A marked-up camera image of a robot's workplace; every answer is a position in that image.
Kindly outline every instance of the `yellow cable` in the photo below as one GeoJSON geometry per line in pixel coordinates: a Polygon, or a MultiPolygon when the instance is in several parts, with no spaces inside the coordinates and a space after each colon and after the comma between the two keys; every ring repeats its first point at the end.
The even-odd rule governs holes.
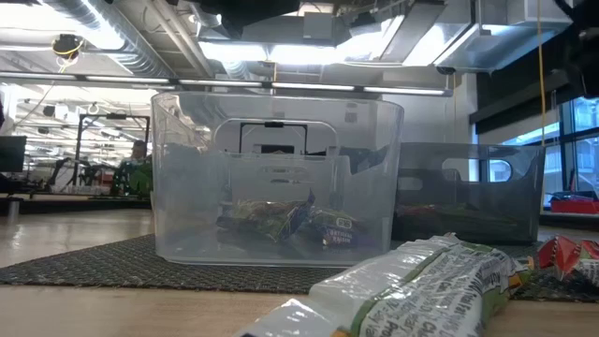
{"type": "Polygon", "coordinates": [[[456,142],[458,130],[458,97],[456,96],[456,73],[453,73],[453,142],[456,142]]]}
{"type": "Polygon", "coordinates": [[[536,1],[536,33],[539,39],[539,81],[541,83],[541,146],[545,146],[545,74],[543,67],[543,31],[541,29],[541,0],[536,1]]]}

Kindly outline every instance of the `snack bar wrapper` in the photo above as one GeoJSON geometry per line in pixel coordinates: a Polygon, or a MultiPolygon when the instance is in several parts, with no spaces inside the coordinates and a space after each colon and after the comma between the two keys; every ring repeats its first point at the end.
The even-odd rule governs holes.
{"type": "Polygon", "coordinates": [[[306,221],[315,199],[310,190],[305,201],[240,201],[233,209],[233,217],[220,217],[217,225],[225,229],[253,231],[281,242],[306,221]]]}
{"type": "Polygon", "coordinates": [[[327,247],[375,245],[361,221],[340,211],[313,206],[304,229],[301,234],[327,247]]]}
{"type": "Polygon", "coordinates": [[[320,282],[235,336],[481,336],[529,276],[502,251],[435,236],[320,282]]]}
{"type": "Polygon", "coordinates": [[[539,250],[539,267],[555,267],[556,277],[578,272],[599,286],[599,244],[591,240],[575,243],[563,236],[545,242],[539,250]]]}

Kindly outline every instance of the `window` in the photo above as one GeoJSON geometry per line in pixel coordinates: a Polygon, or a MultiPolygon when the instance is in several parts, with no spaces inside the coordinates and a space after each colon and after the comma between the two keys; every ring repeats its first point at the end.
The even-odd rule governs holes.
{"type": "MultiPolygon", "coordinates": [[[[545,139],[552,139],[560,136],[560,124],[554,123],[545,126],[545,139]]],[[[502,143],[502,145],[528,145],[538,141],[541,141],[543,138],[543,131],[539,127],[538,129],[531,131],[529,133],[525,133],[524,135],[517,136],[516,138],[506,140],[502,143]]]]}
{"type": "MultiPolygon", "coordinates": [[[[553,123],[545,126],[545,140],[556,139],[560,136],[560,123],[553,123]]],[[[542,130],[539,127],[536,130],[520,135],[513,139],[506,140],[502,145],[540,145],[543,138],[542,130]]],[[[495,161],[490,160],[489,165],[489,181],[490,182],[505,182],[504,168],[499,166],[495,161]]],[[[545,174],[543,178],[545,195],[543,204],[545,207],[550,207],[549,201],[551,194],[563,190],[562,177],[562,149],[559,145],[548,146],[545,149],[545,174]]]]}
{"type": "Polygon", "coordinates": [[[559,145],[548,146],[545,149],[543,187],[545,190],[543,206],[550,207],[551,194],[563,190],[562,149],[559,145]]]}
{"type": "Polygon", "coordinates": [[[575,131],[584,131],[599,126],[599,98],[579,97],[572,102],[574,106],[575,131]]]}
{"type": "Polygon", "coordinates": [[[577,191],[599,190],[599,138],[577,141],[577,191]]]}
{"type": "MultiPolygon", "coordinates": [[[[599,195],[599,99],[577,98],[561,105],[560,122],[545,126],[544,204],[562,191],[599,195]]],[[[503,145],[540,145],[541,128],[508,139],[503,145]]],[[[509,175],[501,161],[489,162],[489,181],[509,175]]]]}

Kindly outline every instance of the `dark mat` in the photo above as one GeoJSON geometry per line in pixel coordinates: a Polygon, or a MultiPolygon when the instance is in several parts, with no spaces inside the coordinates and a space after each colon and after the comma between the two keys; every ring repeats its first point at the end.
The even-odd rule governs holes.
{"type": "MultiPolygon", "coordinates": [[[[497,246],[510,256],[535,256],[536,246],[497,246]]],[[[147,235],[0,269],[0,284],[112,286],[307,294],[340,269],[297,267],[192,266],[166,262],[147,235]]],[[[565,282],[550,271],[535,271],[516,300],[599,301],[599,289],[579,277],[565,282]]]]}

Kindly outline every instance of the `wooden table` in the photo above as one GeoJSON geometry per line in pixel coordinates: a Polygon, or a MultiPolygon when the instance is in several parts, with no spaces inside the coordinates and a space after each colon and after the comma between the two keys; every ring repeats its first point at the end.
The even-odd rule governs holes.
{"type": "MultiPolygon", "coordinates": [[[[218,337],[290,299],[287,295],[185,290],[0,286],[2,336],[218,337]]],[[[488,337],[593,336],[599,304],[511,301],[488,337]]]]}
{"type": "MultiPolygon", "coordinates": [[[[0,267],[151,233],[150,217],[149,211],[140,210],[24,215],[18,226],[0,226],[0,267]]],[[[540,237],[554,235],[551,230],[542,230],[540,237]]],[[[0,336],[230,336],[290,298],[187,290],[0,286],[0,336]]],[[[511,301],[491,319],[486,336],[596,337],[599,304],[511,301]]]]}

